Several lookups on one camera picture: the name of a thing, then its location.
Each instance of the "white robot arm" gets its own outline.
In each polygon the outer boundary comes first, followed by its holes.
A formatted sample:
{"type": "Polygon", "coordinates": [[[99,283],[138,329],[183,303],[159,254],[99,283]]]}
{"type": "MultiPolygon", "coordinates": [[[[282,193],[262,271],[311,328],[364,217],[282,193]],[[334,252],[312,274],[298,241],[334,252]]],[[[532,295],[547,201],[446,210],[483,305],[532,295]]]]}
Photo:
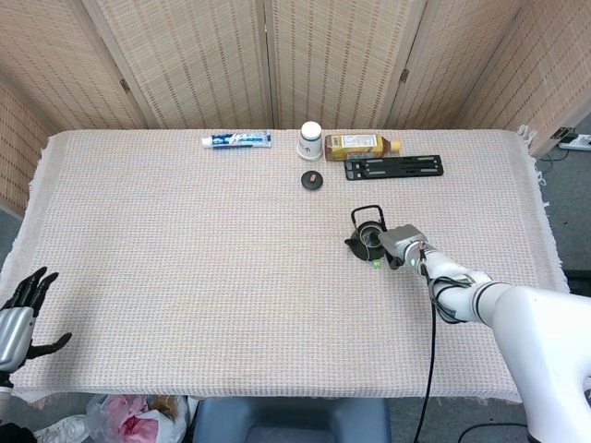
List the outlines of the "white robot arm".
{"type": "Polygon", "coordinates": [[[591,376],[591,299],[493,281],[454,263],[410,224],[379,238],[394,268],[427,273],[441,318],[492,329],[524,403],[530,441],[591,441],[584,393],[591,376]]]}

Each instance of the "woven screen panel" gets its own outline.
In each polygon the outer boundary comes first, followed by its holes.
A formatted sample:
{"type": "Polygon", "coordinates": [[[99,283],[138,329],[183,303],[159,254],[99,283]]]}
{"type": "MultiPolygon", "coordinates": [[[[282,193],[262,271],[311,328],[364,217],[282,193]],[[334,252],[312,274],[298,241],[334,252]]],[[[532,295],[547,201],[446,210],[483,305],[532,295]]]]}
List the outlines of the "woven screen panel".
{"type": "Polygon", "coordinates": [[[97,3],[161,127],[271,126],[254,0],[97,3]]]}
{"type": "Polygon", "coordinates": [[[135,128],[65,0],[0,0],[0,67],[62,129],[135,128]]]}
{"type": "Polygon", "coordinates": [[[396,128],[452,127],[521,0],[428,2],[392,108],[396,128]]]}
{"type": "Polygon", "coordinates": [[[536,0],[520,11],[457,123],[552,133],[581,97],[591,97],[591,3],[536,0]]]}
{"type": "Polygon", "coordinates": [[[0,201],[15,212],[25,212],[29,181],[51,135],[51,129],[0,82],[0,201]]]}
{"type": "Polygon", "coordinates": [[[270,3],[279,127],[380,125],[412,2],[270,3]]]}

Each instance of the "textured tablecloth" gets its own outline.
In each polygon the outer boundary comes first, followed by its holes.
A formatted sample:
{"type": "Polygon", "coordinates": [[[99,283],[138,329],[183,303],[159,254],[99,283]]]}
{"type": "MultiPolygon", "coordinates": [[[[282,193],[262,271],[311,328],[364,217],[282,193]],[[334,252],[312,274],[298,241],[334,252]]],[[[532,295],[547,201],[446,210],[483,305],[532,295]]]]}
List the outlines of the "textured tablecloth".
{"type": "MultiPolygon", "coordinates": [[[[381,131],[403,155],[440,154],[444,176],[348,182],[340,162],[298,158],[297,131],[273,131],[270,150],[200,146],[219,132],[51,138],[0,294],[41,265],[59,271],[34,340],[74,335],[15,374],[19,395],[423,395],[425,283],[343,243],[367,204],[497,280],[568,291],[514,133],[381,131]],[[318,191],[300,184],[309,169],[318,191]]],[[[433,395],[517,399],[485,326],[439,323],[433,395]]]]}

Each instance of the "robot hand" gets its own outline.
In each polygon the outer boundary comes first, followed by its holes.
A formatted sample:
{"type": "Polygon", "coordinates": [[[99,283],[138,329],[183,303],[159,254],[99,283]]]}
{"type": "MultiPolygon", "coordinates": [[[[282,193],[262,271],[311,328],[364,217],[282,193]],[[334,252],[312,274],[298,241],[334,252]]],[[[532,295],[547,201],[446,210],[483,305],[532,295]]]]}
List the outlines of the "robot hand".
{"type": "Polygon", "coordinates": [[[9,385],[10,374],[23,366],[27,359],[55,353],[72,337],[67,333],[53,344],[32,345],[35,319],[39,316],[45,293],[57,278],[57,272],[54,272],[41,280],[46,271],[46,267],[40,268],[23,280],[0,309],[0,385],[9,385]]]}

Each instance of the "blue toothpaste tube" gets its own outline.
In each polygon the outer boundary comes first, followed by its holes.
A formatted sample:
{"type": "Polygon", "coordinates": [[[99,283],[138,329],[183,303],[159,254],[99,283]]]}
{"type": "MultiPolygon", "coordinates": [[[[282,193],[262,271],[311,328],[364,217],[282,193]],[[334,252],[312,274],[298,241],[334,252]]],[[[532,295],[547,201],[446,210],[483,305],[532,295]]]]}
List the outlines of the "blue toothpaste tube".
{"type": "Polygon", "coordinates": [[[205,137],[201,140],[203,148],[270,148],[271,131],[248,132],[245,134],[220,134],[205,137]]]}

